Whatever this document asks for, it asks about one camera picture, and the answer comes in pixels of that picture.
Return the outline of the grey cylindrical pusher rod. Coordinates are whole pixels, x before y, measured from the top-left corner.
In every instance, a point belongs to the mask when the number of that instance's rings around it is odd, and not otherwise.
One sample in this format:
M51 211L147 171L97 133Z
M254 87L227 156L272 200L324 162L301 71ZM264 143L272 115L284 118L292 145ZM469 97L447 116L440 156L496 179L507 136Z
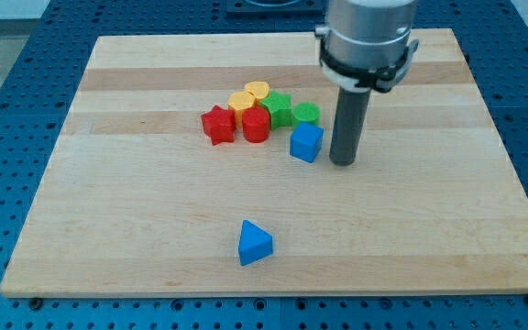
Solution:
M370 90L354 93L339 89L329 152L335 165L349 166L356 160L369 97Z

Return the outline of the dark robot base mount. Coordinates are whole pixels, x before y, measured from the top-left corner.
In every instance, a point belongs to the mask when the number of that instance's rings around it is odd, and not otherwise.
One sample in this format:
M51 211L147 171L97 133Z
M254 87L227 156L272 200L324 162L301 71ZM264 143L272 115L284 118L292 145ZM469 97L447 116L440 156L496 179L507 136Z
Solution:
M225 0L228 15L248 14L319 14L326 0Z

